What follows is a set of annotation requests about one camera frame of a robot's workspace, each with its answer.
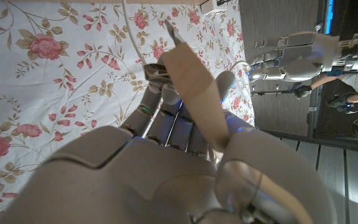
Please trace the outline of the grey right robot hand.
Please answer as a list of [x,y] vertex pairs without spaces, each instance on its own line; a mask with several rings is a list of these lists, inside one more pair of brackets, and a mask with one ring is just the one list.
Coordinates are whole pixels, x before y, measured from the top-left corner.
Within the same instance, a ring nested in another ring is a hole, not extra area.
[[226,112],[218,165],[165,71],[120,127],[68,143],[36,168],[0,223],[335,223],[316,170]]

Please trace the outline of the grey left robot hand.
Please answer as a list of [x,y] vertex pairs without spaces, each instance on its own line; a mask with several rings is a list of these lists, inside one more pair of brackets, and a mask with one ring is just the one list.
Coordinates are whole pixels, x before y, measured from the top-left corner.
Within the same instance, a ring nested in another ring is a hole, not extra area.
[[303,31],[255,40],[252,48],[274,49],[247,60],[249,81],[303,82],[329,72],[339,58],[339,37]]

